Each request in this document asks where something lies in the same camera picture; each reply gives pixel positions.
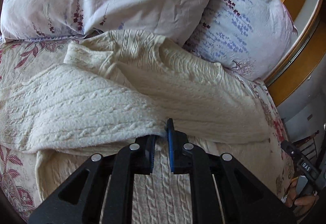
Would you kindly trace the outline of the person's right hand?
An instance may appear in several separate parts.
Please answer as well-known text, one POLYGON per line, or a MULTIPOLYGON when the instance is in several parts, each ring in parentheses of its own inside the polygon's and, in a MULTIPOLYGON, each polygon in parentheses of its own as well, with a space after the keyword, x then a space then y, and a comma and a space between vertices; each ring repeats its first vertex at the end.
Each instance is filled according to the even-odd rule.
POLYGON ((306 195, 299 198, 296 193, 296 186, 298 182, 298 177, 291 180, 291 185, 289 191, 287 192, 285 205, 290 208, 293 205, 303 206, 304 209, 310 209, 319 199, 318 195, 306 195))

